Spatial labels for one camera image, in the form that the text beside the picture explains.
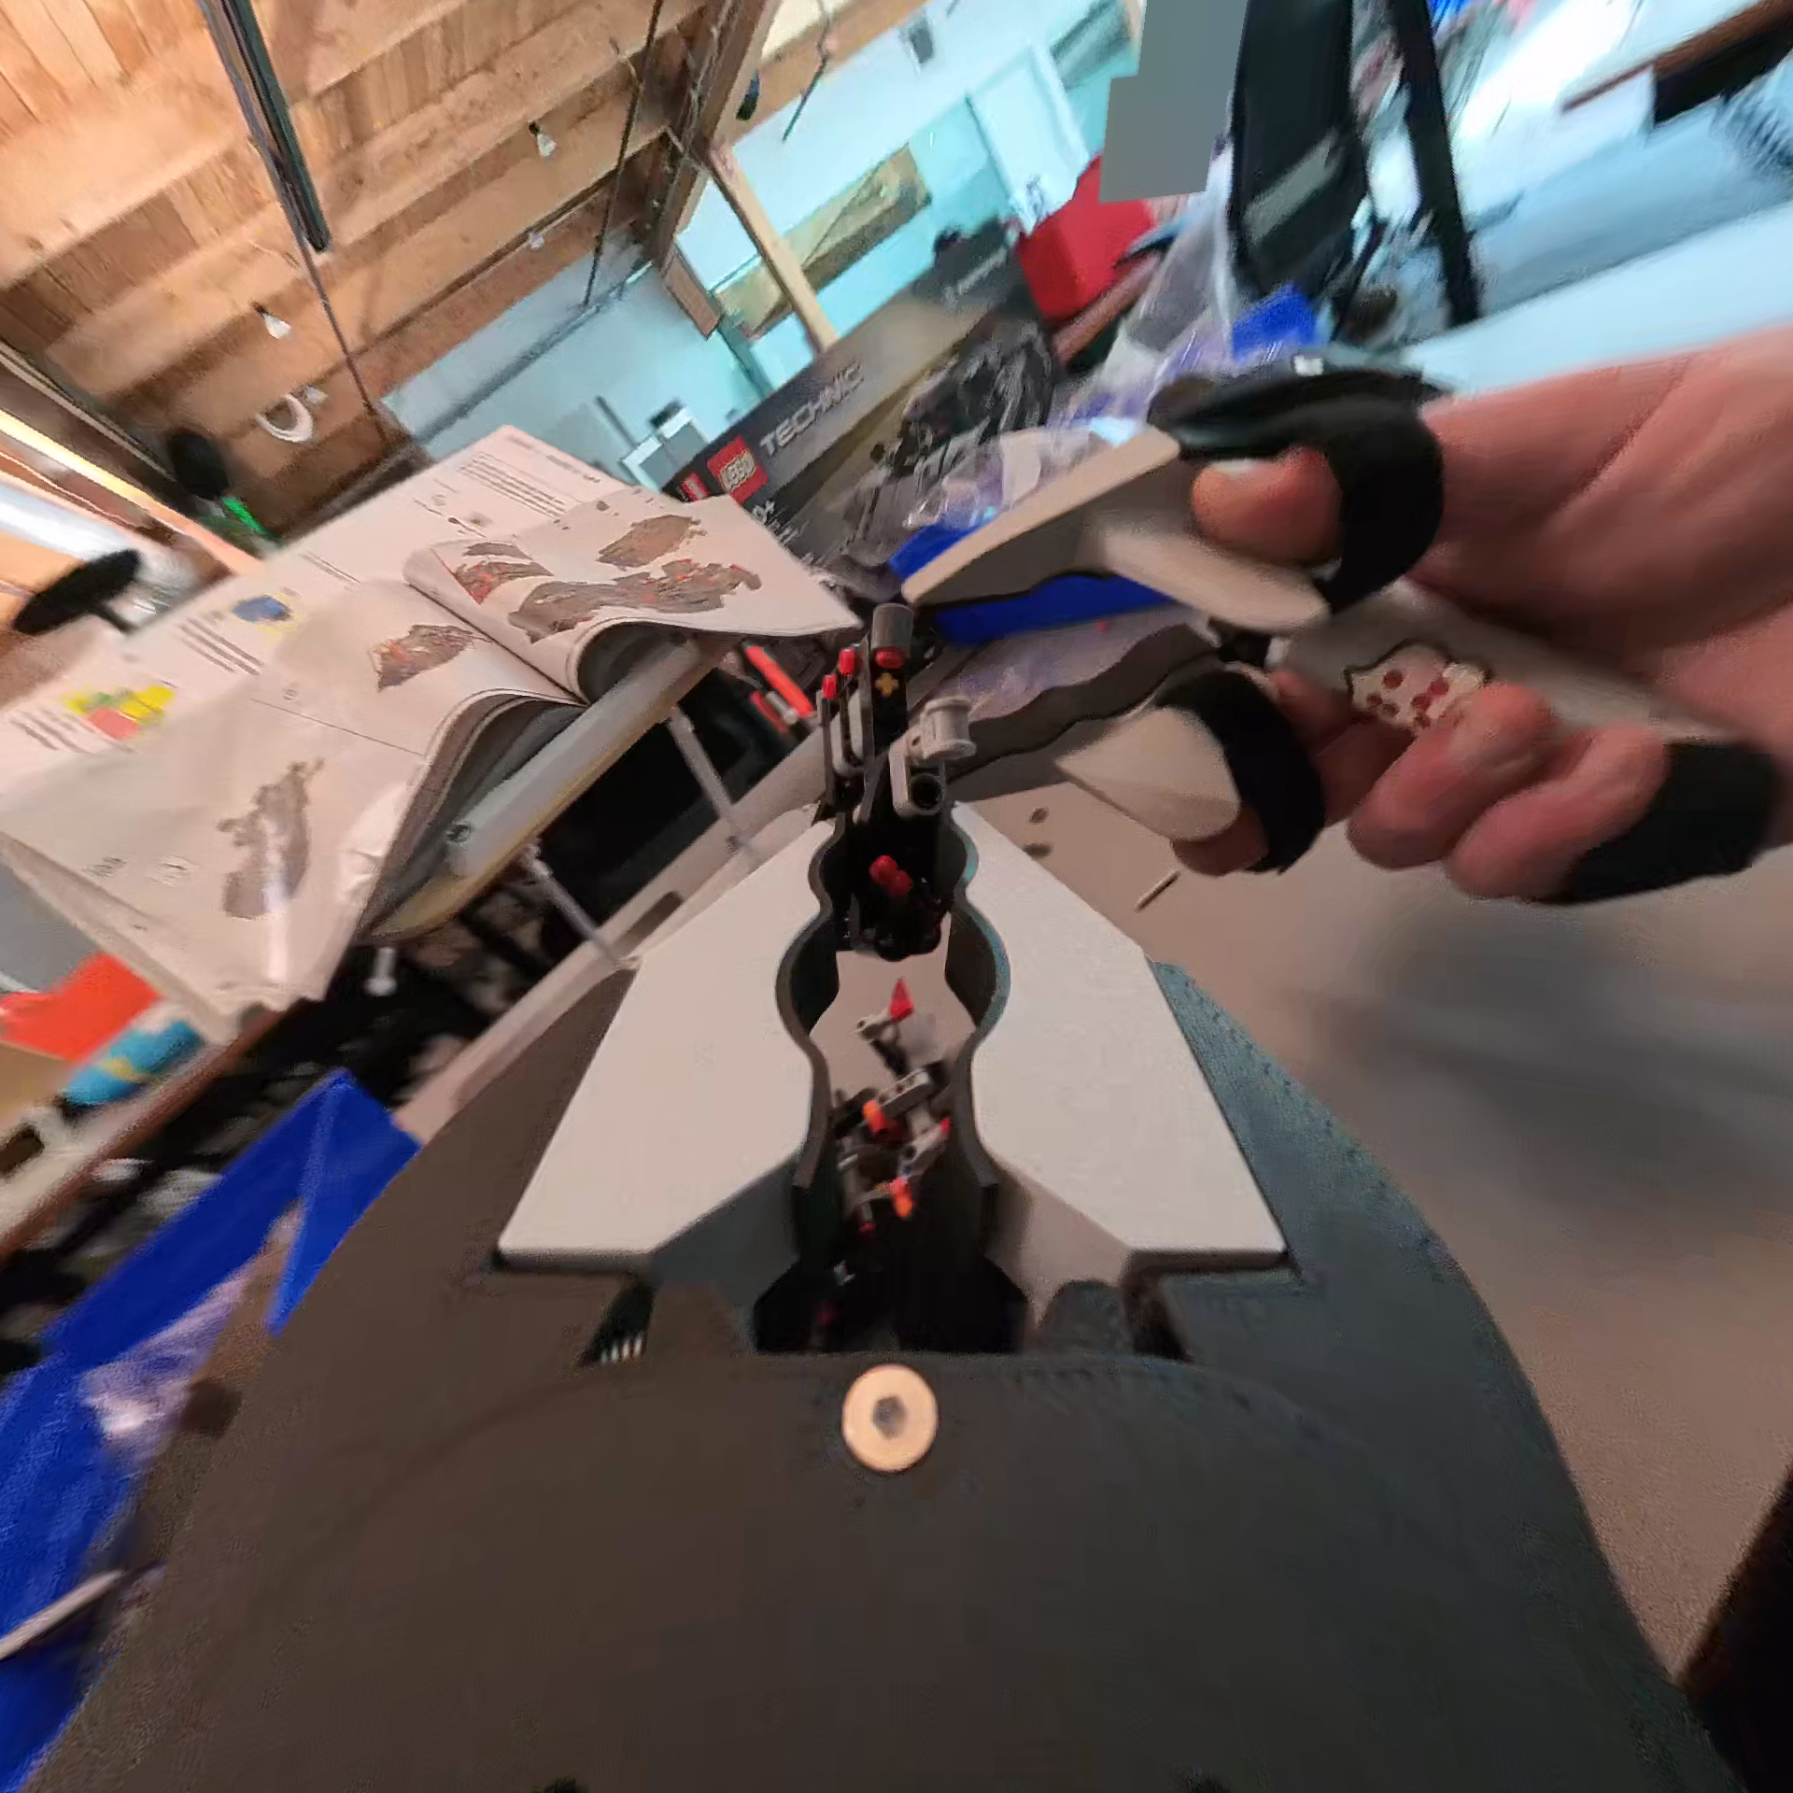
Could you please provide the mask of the open lego instruction booklet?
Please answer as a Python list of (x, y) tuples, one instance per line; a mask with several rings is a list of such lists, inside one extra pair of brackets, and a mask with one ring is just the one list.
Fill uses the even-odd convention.
[(404, 520), (263, 562), (4, 704), (4, 867), (220, 1036), (322, 995), (529, 726), (663, 647), (818, 639), (849, 610), (730, 499), (605, 477), (442, 480)]

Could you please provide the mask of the person's right hand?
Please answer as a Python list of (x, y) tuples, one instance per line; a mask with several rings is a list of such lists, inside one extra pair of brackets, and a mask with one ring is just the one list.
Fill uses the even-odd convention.
[[(1446, 508), (1420, 586), (1771, 755), (1790, 843), (1792, 329), (1461, 396), (1428, 425)], [(1474, 899), (1555, 899), (1667, 779), (1649, 727), (1572, 730), (1524, 688), (1414, 741), (1291, 671), (1271, 690), (1353, 851)]]

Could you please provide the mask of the black lego set box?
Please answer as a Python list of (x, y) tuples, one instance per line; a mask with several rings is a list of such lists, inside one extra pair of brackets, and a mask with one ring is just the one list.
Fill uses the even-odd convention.
[(902, 524), (911, 494), (970, 451), (1040, 425), (1060, 383), (1062, 359), (1032, 316), (893, 302), (704, 441), (664, 494), (730, 497), (827, 548), (863, 520)]

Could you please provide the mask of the white printed instruction sheet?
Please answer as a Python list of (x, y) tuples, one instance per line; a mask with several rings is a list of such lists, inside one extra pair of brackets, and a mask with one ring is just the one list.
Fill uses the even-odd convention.
[(451, 542), (514, 542), (617, 492), (596, 467), (498, 430), (137, 635), (101, 629), (62, 671), (4, 699), (4, 789), (80, 755), (141, 752), (239, 697), (420, 753), (461, 708), (560, 704), (564, 688), (505, 644), (495, 621), (431, 595), (406, 565)]

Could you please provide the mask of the cyan bottle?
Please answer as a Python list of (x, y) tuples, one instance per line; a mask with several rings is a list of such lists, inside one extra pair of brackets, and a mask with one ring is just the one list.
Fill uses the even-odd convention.
[(80, 1065), (58, 1090), (58, 1107), (85, 1115), (121, 1103), (206, 1046), (204, 1036), (169, 1005), (153, 1005)]

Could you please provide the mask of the red box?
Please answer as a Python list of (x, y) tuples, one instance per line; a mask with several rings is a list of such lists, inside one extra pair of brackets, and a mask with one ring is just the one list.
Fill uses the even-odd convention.
[(1104, 199), (1104, 155), (1091, 159), (1069, 199), (1015, 247), (1041, 323), (1052, 329), (1077, 323), (1117, 285), (1133, 246), (1157, 224), (1151, 199)]

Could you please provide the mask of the black lego sub-assembly red pins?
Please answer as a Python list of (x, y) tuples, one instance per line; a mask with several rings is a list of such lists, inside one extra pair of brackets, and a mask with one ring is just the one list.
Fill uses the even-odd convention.
[(914, 629), (903, 602), (885, 602), (818, 691), (818, 819), (833, 825), (813, 865), (823, 921), (838, 951), (889, 962), (941, 946), (970, 867), (951, 776), (976, 755), (972, 700), (911, 704)]

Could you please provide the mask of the blue plastic bin with tag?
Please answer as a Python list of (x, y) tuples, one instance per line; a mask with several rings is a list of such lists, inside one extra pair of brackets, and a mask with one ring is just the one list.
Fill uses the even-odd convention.
[(2, 1402), (2, 1622), (97, 1582), (198, 1370), (271, 1243), (277, 1336), (418, 1142), (337, 1070), (85, 1291)]

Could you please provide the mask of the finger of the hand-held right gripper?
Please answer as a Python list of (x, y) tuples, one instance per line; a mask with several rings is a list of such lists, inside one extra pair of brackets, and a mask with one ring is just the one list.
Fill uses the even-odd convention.
[(1218, 663), (1219, 643), (1188, 619), (1096, 619), (981, 644), (951, 671), (972, 742), (954, 763), (1051, 757)]
[(1037, 486), (907, 574), (914, 610), (1019, 598), (1062, 576), (1117, 576), (1196, 604), (1190, 485), (1176, 437), (1146, 430)]

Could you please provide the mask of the grey lego sub-assembly red parts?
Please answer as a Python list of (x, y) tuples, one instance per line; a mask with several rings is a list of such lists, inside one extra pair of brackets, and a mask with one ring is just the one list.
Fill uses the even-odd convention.
[(926, 1180), (949, 1159), (954, 1119), (951, 1054), (907, 978), (857, 1023), (857, 1036), (882, 1081), (838, 1097), (825, 1165), (834, 1174), (843, 1264), (863, 1271), (919, 1218)]

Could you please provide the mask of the clear plastic bags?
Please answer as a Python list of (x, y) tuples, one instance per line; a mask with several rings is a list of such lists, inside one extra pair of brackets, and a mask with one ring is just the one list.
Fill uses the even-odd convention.
[(880, 567), (922, 529), (972, 531), (1144, 428), (1143, 419), (1091, 416), (1015, 433), (966, 432), (926, 448), (896, 441), (838, 504), (834, 554)]

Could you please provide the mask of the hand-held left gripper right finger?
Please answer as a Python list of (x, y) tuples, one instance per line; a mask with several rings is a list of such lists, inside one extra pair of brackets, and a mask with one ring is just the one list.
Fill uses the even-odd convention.
[(1282, 1264), (1286, 1234), (1144, 951), (986, 819), (957, 821), (999, 969), (972, 1115), (1001, 1272), (1052, 1296)]

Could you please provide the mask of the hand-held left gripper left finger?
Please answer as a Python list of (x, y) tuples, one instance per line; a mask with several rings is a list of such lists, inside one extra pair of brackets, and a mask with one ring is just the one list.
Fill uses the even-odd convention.
[(782, 818), (759, 869), (645, 951), (500, 1234), (505, 1269), (768, 1289), (794, 1264), (816, 1073), (777, 969), (818, 919), (825, 840)]

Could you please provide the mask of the white book stand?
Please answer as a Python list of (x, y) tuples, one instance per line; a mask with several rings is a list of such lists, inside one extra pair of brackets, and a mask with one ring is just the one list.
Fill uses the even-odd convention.
[(800, 723), (752, 647), (648, 647), (587, 708), (493, 723), (428, 799), (375, 889), (351, 968), (471, 1011), (543, 981), (793, 755)]

